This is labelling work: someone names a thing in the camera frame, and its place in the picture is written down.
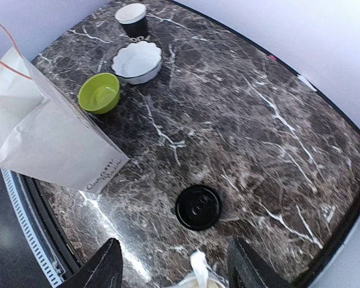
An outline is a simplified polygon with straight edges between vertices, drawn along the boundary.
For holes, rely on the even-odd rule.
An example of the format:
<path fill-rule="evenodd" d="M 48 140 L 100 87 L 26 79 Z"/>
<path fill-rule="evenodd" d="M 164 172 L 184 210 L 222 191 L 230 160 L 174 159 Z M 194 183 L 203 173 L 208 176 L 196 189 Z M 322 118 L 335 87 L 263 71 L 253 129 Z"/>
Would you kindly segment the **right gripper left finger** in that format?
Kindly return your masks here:
<path fill-rule="evenodd" d="M 88 262 L 58 288 L 122 287 L 123 258 L 120 243 L 109 238 Z"/>

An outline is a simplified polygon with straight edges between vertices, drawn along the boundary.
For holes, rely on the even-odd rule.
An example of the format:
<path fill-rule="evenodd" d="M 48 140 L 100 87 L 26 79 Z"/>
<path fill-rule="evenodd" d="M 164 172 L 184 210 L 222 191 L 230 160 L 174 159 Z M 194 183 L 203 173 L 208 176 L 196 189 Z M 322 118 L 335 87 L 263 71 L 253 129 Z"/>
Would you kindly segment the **stack of black lids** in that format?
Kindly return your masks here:
<path fill-rule="evenodd" d="M 185 228 L 203 231 L 215 225 L 222 212 L 219 194 L 207 185 L 182 190 L 175 202 L 175 215 Z"/>

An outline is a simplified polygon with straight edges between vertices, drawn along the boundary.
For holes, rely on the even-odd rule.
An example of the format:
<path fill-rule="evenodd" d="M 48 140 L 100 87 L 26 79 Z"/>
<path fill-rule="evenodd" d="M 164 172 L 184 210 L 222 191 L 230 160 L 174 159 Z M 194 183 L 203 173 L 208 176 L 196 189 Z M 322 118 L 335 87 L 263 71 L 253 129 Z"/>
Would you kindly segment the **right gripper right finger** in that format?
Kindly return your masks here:
<path fill-rule="evenodd" d="M 227 270 L 229 287 L 293 287 L 237 236 L 229 242 Z"/>

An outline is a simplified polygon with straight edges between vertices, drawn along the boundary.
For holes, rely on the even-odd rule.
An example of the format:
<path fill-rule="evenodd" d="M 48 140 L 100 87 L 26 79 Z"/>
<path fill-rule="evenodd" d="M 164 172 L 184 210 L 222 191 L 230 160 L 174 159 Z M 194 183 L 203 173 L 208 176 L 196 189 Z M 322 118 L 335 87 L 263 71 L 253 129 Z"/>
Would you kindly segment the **stack of paper cups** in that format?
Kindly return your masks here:
<path fill-rule="evenodd" d="M 145 40 L 148 33 L 146 6 L 141 3 L 128 4 L 115 13 L 115 19 L 134 43 Z"/>

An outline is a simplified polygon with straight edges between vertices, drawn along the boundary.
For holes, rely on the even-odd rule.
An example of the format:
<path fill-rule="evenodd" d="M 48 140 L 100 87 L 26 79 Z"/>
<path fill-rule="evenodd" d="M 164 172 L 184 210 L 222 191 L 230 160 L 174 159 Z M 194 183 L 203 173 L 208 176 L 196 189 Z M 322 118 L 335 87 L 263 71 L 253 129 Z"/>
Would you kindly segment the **kraft paper bag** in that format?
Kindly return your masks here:
<path fill-rule="evenodd" d="M 0 167 L 97 194 L 127 162 L 15 44 L 0 58 Z"/>

